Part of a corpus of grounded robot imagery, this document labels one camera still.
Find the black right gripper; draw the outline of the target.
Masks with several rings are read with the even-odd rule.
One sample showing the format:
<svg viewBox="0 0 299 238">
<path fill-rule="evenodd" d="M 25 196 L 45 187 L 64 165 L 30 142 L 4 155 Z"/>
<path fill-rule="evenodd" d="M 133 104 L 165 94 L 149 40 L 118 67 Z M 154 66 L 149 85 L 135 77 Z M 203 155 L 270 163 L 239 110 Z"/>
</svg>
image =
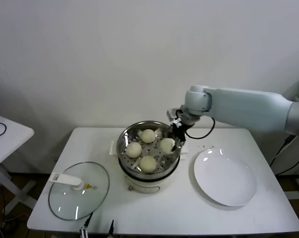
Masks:
<svg viewBox="0 0 299 238">
<path fill-rule="evenodd" d="M 181 150 L 185 145 L 186 132 L 189 129 L 187 124 L 184 124 L 181 119 L 175 119 L 173 123 L 169 126 L 168 136 L 175 136 L 175 144 L 171 151 Z"/>
</svg>

